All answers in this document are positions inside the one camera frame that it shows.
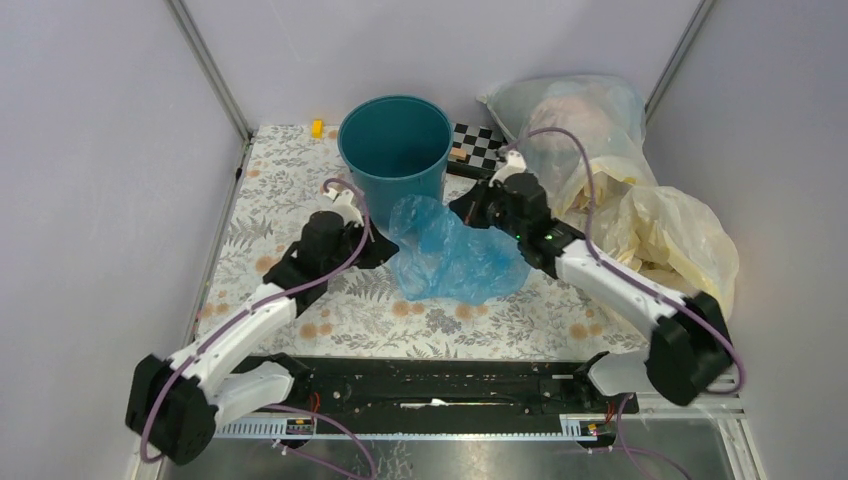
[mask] blue plastic bag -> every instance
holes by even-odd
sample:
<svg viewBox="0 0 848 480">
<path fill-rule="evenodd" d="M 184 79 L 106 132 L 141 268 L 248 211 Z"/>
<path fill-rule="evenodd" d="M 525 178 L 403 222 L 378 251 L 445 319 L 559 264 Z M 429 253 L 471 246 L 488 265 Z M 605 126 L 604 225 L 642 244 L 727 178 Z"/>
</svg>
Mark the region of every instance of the blue plastic bag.
<svg viewBox="0 0 848 480">
<path fill-rule="evenodd" d="M 518 291 L 530 266 L 516 241 L 496 228 L 473 229 L 439 201 L 405 197 L 392 209 L 389 260 L 407 300 L 450 297 L 471 305 Z"/>
</svg>

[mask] cable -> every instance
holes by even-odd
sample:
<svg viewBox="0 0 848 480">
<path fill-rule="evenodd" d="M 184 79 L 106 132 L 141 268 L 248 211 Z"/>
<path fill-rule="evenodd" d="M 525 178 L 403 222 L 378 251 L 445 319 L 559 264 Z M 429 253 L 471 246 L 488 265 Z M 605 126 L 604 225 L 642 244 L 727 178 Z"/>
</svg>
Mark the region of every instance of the cable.
<svg viewBox="0 0 848 480">
<path fill-rule="evenodd" d="M 363 477 L 361 475 L 357 475 L 355 473 L 348 472 L 347 470 L 344 470 L 343 468 L 338 467 L 338 466 L 336 466 L 336 465 L 334 465 L 334 464 L 332 464 L 332 463 L 330 463 L 330 462 L 328 462 L 328 461 L 326 461 L 322 458 L 318 458 L 314 455 L 310 455 L 308 453 L 301 452 L 300 450 L 287 449 L 287 450 L 284 450 L 285 453 L 292 453 L 292 454 L 294 454 L 298 457 L 305 458 L 305 459 L 307 459 L 311 462 L 317 463 L 318 465 L 329 468 L 330 470 L 333 470 L 336 473 L 340 473 L 342 475 L 345 475 L 345 476 L 350 477 L 350 478 L 354 478 L 356 480 L 374 480 L 375 478 L 377 478 L 377 464 L 374 462 L 374 457 L 371 455 L 371 453 L 368 451 L 368 449 L 362 443 L 362 440 L 360 440 L 353 432 L 348 430 L 341 423 L 333 420 L 332 418 L 330 418 L 326 415 L 322 415 L 320 413 L 315 413 L 315 412 L 308 412 L 306 410 L 301 410 L 299 408 L 289 407 L 288 405 L 266 405 L 264 408 L 268 408 L 268 409 L 271 409 L 271 410 L 279 410 L 281 412 L 297 413 L 297 414 L 300 414 L 300 415 L 308 415 L 309 417 L 311 417 L 313 419 L 323 420 L 323 421 L 329 423 L 330 425 L 338 428 L 339 430 L 342 431 L 342 433 L 344 433 L 345 435 L 350 437 L 350 439 L 353 440 L 353 443 L 355 443 L 356 446 L 359 447 L 359 449 L 365 455 L 365 459 L 368 460 L 368 466 L 371 469 L 371 475 L 368 476 L 368 477 Z"/>
<path fill-rule="evenodd" d="M 243 318 L 247 317 L 254 310 L 261 308 L 271 302 L 277 301 L 281 298 L 288 297 L 289 295 L 294 295 L 296 293 L 300 293 L 304 290 L 308 290 L 316 285 L 320 285 L 331 278 L 335 277 L 345 269 L 351 266 L 356 258 L 362 253 L 362 249 L 365 248 L 365 242 L 368 240 L 368 232 L 371 231 L 371 214 L 368 211 L 368 205 L 365 204 L 365 196 L 360 192 L 356 187 L 351 185 L 350 183 L 341 180 L 339 178 L 329 178 L 324 182 L 324 189 L 327 189 L 327 185 L 331 183 L 338 183 L 344 187 L 347 187 L 350 191 L 356 195 L 356 199 L 359 202 L 359 206 L 362 208 L 364 217 L 365 217 L 365 230 L 362 232 L 362 238 L 359 240 L 359 244 L 356 246 L 356 249 L 353 253 L 348 257 L 347 260 L 344 261 L 338 268 L 331 271 L 330 273 L 324 275 L 321 278 L 313 280 L 311 282 L 306 282 L 303 285 L 299 285 L 297 287 L 291 288 L 284 292 L 275 293 L 273 295 L 269 295 L 261 300 L 258 300 L 256 303 L 251 305 L 249 308 L 243 309 L 239 313 L 237 313 L 233 318 L 228 320 L 225 324 L 223 324 L 218 330 L 215 331 L 212 335 L 209 336 L 198 348 L 196 354 L 200 355 L 206 352 L 206 350 L 215 343 L 216 340 L 221 338 L 224 333 L 227 332 L 230 328 L 233 327 L 236 323 L 241 321 Z M 165 397 L 168 396 L 168 392 L 171 390 L 171 387 L 174 386 L 174 383 L 177 381 L 177 378 L 186 371 L 186 369 L 191 365 L 192 362 L 197 361 L 197 357 L 194 355 L 189 356 L 186 360 L 174 370 L 174 373 L 168 378 L 165 382 L 165 385 L 162 386 L 162 389 L 159 391 L 159 395 L 156 396 L 156 399 L 153 401 L 153 405 L 150 408 L 150 413 L 147 414 L 147 421 L 144 423 L 144 428 L 141 431 L 141 444 L 139 445 L 139 455 L 141 457 L 141 461 L 144 463 L 155 463 L 162 459 L 163 454 L 156 455 L 155 457 L 151 457 L 149 452 L 147 451 L 147 444 L 150 442 L 150 432 L 153 429 L 153 421 L 156 418 L 156 415 L 159 413 L 159 409 L 162 407 L 162 403 L 165 401 Z"/>
<path fill-rule="evenodd" d="M 624 451 L 624 449 L 621 448 L 621 447 L 608 447 L 608 448 L 591 448 L 589 450 L 566 450 L 564 452 L 559 452 L 559 453 L 565 454 L 565 455 L 589 455 L 589 454 L 597 455 L 599 453 L 602 454 L 602 453 L 623 452 L 623 451 Z M 678 472 L 680 472 L 681 475 L 683 475 L 686 478 L 686 480 L 693 480 L 692 475 L 689 472 L 687 472 L 685 468 L 683 468 L 683 465 L 675 462 L 674 460 L 663 455 L 662 453 L 654 452 L 654 451 L 651 451 L 651 450 L 645 450 L 644 448 L 637 448 L 637 447 L 630 447 L 630 451 L 632 453 L 637 454 L 637 455 L 644 455 L 646 457 L 651 457 L 651 458 L 655 458 L 657 460 L 662 460 L 663 462 L 666 462 L 667 464 L 674 467 Z"/>
<path fill-rule="evenodd" d="M 592 255 L 592 258 L 594 258 L 595 261 L 597 261 L 600 265 L 603 265 L 604 268 L 606 268 L 607 270 L 609 270 L 610 272 L 615 274 L 615 276 L 617 276 L 618 278 L 624 280 L 629 285 L 637 288 L 638 290 L 640 290 L 643 293 L 651 296 L 652 298 L 655 298 L 655 299 L 665 303 L 668 306 L 676 308 L 677 311 L 679 311 L 679 312 L 683 312 L 683 314 L 685 314 L 687 317 L 691 318 L 692 321 L 697 323 L 701 328 L 703 328 L 704 330 L 709 332 L 710 335 L 712 335 L 713 338 L 715 338 L 716 341 L 718 341 L 718 343 L 725 349 L 725 351 L 727 351 L 727 354 L 730 355 L 730 358 L 733 359 L 733 363 L 736 364 L 736 369 L 739 372 L 739 381 L 730 390 L 725 390 L 725 391 L 710 391 L 710 390 L 707 390 L 707 393 L 712 393 L 712 394 L 716 394 L 716 395 L 734 395 L 736 393 L 739 393 L 739 391 L 742 390 L 742 387 L 745 385 L 745 382 L 748 379 L 748 373 L 745 370 L 745 366 L 742 363 L 742 359 L 739 357 L 739 354 L 736 353 L 736 350 L 733 348 L 733 345 L 730 344 L 730 341 L 727 340 L 726 338 L 724 338 L 724 335 L 719 333 L 718 330 L 716 330 L 712 325 L 707 323 L 707 321 L 704 320 L 703 318 L 701 318 L 700 315 L 698 315 L 697 313 L 690 310 L 686 305 L 666 297 L 665 295 L 654 290 L 653 288 L 649 287 L 648 285 L 645 285 L 641 281 L 631 277 L 630 275 L 628 275 L 626 272 L 622 271 L 621 269 L 619 269 L 615 265 L 613 265 L 613 264 L 607 262 L 606 260 L 604 260 L 603 258 L 601 258 L 601 255 L 595 249 L 595 246 L 592 244 L 592 240 L 591 240 L 592 217 L 594 216 L 595 206 L 596 206 L 595 205 L 595 181 L 592 179 L 592 167 L 591 167 L 591 165 L 589 165 L 589 155 L 586 153 L 586 149 L 585 149 L 585 147 L 583 147 L 583 144 L 580 142 L 580 140 L 578 140 L 577 137 L 573 133 L 569 132 L 568 130 L 566 130 L 564 128 L 545 127 L 545 128 L 539 128 L 537 130 L 533 130 L 533 131 L 527 133 L 527 135 L 525 135 L 523 138 L 516 139 L 514 142 L 510 143 L 509 145 L 502 147 L 502 149 L 503 150 L 514 149 L 523 140 L 526 140 L 527 138 L 533 137 L 535 135 L 539 135 L 541 133 L 548 133 L 548 132 L 562 133 L 563 135 L 570 138 L 574 142 L 574 144 L 577 145 L 577 149 L 580 151 L 580 156 L 582 157 L 582 160 L 583 160 L 583 165 L 586 167 L 586 176 L 587 176 L 588 181 L 589 181 L 589 210 L 588 210 L 588 213 L 587 213 L 587 216 L 586 216 L 586 229 L 585 229 L 585 232 L 583 232 L 583 234 L 586 237 L 586 248 L 589 250 L 589 254 Z"/>
</svg>

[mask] metal frame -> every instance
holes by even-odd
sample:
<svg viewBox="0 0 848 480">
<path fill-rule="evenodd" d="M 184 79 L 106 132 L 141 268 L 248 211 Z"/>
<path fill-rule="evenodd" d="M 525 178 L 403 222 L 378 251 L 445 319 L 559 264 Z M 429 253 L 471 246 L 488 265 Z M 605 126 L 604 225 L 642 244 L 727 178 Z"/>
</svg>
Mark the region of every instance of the metal frame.
<svg viewBox="0 0 848 480">
<path fill-rule="evenodd" d="M 680 37 L 680 41 L 677 42 L 677 46 L 674 48 L 674 53 L 672 53 L 671 58 L 668 59 L 668 63 L 666 64 L 662 75 L 660 75 L 660 79 L 654 87 L 654 91 L 651 92 L 651 96 L 648 97 L 648 103 L 645 104 L 645 117 L 647 122 L 651 121 L 651 117 L 653 117 L 654 112 L 657 110 L 657 106 L 662 100 L 662 97 L 665 95 L 665 92 L 668 90 L 668 87 L 672 80 L 674 80 L 674 77 L 677 76 L 680 64 L 683 62 L 683 59 L 686 58 L 686 54 L 689 53 L 689 49 L 692 47 L 695 38 L 701 31 L 701 27 L 703 27 L 704 23 L 707 21 L 707 17 L 710 12 L 712 12 L 717 1 L 718 0 L 701 0 L 701 3 L 699 3 L 698 7 L 695 8 L 695 13 L 692 14 L 689 24 L 686 25 L 686 29 L 683 30 L 683 35 Z"/>
<path fill-rule="evenodd" d="M 206 79 L 209 80 L 209 86 L 212 87 L 212 91 L 215 92 L 215 96 L 221 102 L 221 107 L 230 119 L 230 123 L 233 124 L 233 128 L 236 129 L 243 141 L 250 141 L 252 136 L 250 125 L 241 113 L 241 109 L 233 98 L 229 87 L 227 87 L 221 71 L 218 70 L 218 66 L 212 59 L 212 54 L 209 53 L 209 48 L 206 47 L 206 42 L 203 41 L 203 37 L 200 35 L 200 31 L 197 29 L 197 25 L 194 23 L 185 3 L 183 0 L 165 0 L 165 4 L 171 11 L 180 31 L 183 32 L 189 48 L 194 53 L 194 57 L 197 59 L 200 69 L 203 70 L 203 74 L 206 75 Z"/>
<path fill-rule="evenodd" d="M 717 0 L 701 0 L 689 24 L 686 26 L 680 41 L 669 58 L 659 81 L 646 104 L 646 118 L 651 120 L 654 112 L 662 100 L 665 92 L 668 90 L 671 82 L 674 80 L 681 63 L 686 57 L 695 38 L 700 32 L 707 17 L 715 6 Z M 244 118 L 238 104 L 233 98 L 232 93 L 227 87 L 220 70 L 216 66 L 211 54 L 204 42 L 197 25 L 191 17 L 183 0 L 165 0 L 168 9 L 171 11 L 175 22 L 180 30 L 185 35 L 186 41 L 195 58 L 198 61 L 201 69 L 209 81 L 210 87 L 215 92 L 216 97 L 221 102 L 230 122 L 236 132 L 244 140 L 244 151 L 240 163 L 234 171 L 235 181 L 227 194 L 227 202 L 221 218 L 218 222 L 218 230 L 215 237 L 215 243 L 210 252 L 209 259 L 204 272 L 204 283 L 198 292 L 195 311 L 198 311 L 200 306 L 206 299 L 212 275 L 214 273 L 215 264 L 217 263 L 218 254 L 221 251 L 225 240 L 227 225 L 235 207 L 236 194 L 241 185 L 241 176 L 239 173 L 247 165 L 252 152 L 253 132 L 251 131 L 247 120 Z M 194 319 L 186 332 L 185 342 L 189 343 L 195 333 L 196 323 Z M 733 377 L 729 375 L 723 376 L 717 383 L 732 383 Z M 734 475 L 737 479 L 744 480 L 765 480 L 762 465 L 759 455 L 754 448 L 751 440 L 751 433 L 748 427 L 748 422 L 745 418 L 745 413 L 742 408 L 741 401 L 737 397 L 720 398 L 705 396 L 697 400 L 687 408 L 680 408 L 671 405 L 659 396 L 651 396 L 650 394 L 640 395 L 640 405 L 642 406 L 641 413 L 638 416 L 648 418 L 669 418 L 669 419 L 686 419 L 686 418 L 712 418 L 721 430 L 722 438 L 725 443 L 728 458 L 733 468 Z M 263 414 L 253 414 L 251 417 L 263 416 Z M 568 415 L 569 420 L 579 420 L 580 415 Z M 147 465 L 141 463 L 138 453 L 139 442 L 136 441 L 131 458 L 128 478 L 132 480 L 155 480 L 161 478 L 161 474 L 165 469 L 161 468 L 162 463 Z"/>
</svg>

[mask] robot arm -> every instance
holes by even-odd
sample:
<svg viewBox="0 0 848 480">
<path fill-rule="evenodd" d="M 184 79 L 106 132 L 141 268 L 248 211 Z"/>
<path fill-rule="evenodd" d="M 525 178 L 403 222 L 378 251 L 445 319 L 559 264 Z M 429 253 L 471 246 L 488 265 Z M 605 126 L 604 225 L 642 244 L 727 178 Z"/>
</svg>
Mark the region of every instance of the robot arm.
<svg viewBox="0 0 848 480">
<path fill-rule="evenodd" d="M 280 403 L 297 384 L 308 384 L 306 367 L 290 357 L 282 365 L 279 360 L 266 361 L 249 372 L 231 375 L 266 336 L 291 323 L 326 293 L 327 282 L 297 292 L 295 287 L 340 268 L 363 235 L 370 239 L 352 266 L 376 268 L 397 252 L 397 246 L 373 226 L 365 231 L 362 216 L 352 204 L 352 192 L 330 189 L 327 196 L 331 205 L 312 214 L 300 240 L 263 277 L 243 309 L 165 360 L 149 355 L 136 366 L 125 421 L 141 435 L 163 385 L 189 361 L 164 397 L 150 431 L 150 443 L 176 464 L 199 455 L 216 428 Z"/>
<path fill-rule="evenodd" d="M 648 285 L 665 298 L 695 311 L 729 338 L 718 302 L 700 292 L 687 297 L 629 271 L 603 252 L 605 263 L 629 272 L 631 281 L 596 260 L 582 232 L 552 217 L 545 190 L 526 172 L 524 158 L 510 151 L 507 164 L 484 179 L 450 208 L 466 225 L 494 226 L 513 236 L 525 260 L 553 278 L 565 280 L 609 305 L 650 341 L 647 350 L 604 353 L 583 372 L 604 396 L 656 390 L 677 405 L 688 405 L 732 364 L 728 352 L 705 329 L 676 308 L 649 295 Z"/>
<path fill-rule="evenodd" d="M 545 191 L 536 177 L 525 171 L 521 155 L 509 152 L 507 161 L 491 179 L 480 180 L 451 202 L 450 208 L 466 225 L 494 226 L 512 235 L 531 266 L 610 305 L 650 340 L 646 350 L 596 355 L 575 372 L 577 383 L 600 400 L 653 389 L 673 403 L 688 405 L 732 364 L 728 353 L 676 308 L 602 266 L 581 232 L 551 216 Z M 149 355 L 136 367 L 126 424 L 141 435 L 153 404 L 161 398 L 149 440 L 174 463 L 183 465 L 199 455 L 218 427 L 265 405 L 308 395 L 309 369 L 285 355 L 246 373 L 231 372 L 265 336 L 291 323 L 327 292 L 326 281 L 315 282 L 341 268 L 363 235 L 370 241 L 352 266 L 376 268 L 398 251 L 373 226 L 365 231 L 351 192 L 331 191 L 328 196 L 332 204 L 310 217 L 300 240 L 263 277 L 263 284 L 247 299 L 244 309 L 223 327 L 167 359 Z M 631 275 L 666 298 L 685 304 L 728 337 L 718 303 L 706 293 L 690 298 L 635 272 Z M 303 287 L 310 283 L 313 286 Z M 163 394 L 167 382 L 172 386 Z"/>
</svg>

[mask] metal floor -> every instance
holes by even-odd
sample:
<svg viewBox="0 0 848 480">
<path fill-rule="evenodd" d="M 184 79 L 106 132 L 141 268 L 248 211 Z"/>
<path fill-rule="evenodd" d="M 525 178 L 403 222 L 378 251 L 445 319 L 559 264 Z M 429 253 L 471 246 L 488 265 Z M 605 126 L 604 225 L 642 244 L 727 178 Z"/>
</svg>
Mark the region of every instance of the metal floor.
<svg viewBox="0 0 848 480">
<path fill-rule="evenodd" d="M 694 479 L 733 479 L 717 425 L 707 419 L 625 420 L 629 446 L 652 449 L 686 468 Z M 387 440 L 365 442 L 381 480 L 446 479 L 640 479 L 623 452 L 593 453 L 565 441 Z M 300 458 L 280 455 L 268 440 L 215 439 L 194 462 L 165 469 L 163 480 L 279 480 L 345 477 Z M 350 441 L 312 441 L 303 447 L 343 468 L 368 474 L 368 465 Z M 671 467 L 639 457 L 654 477 L 683 476 Z"/>
</svg>

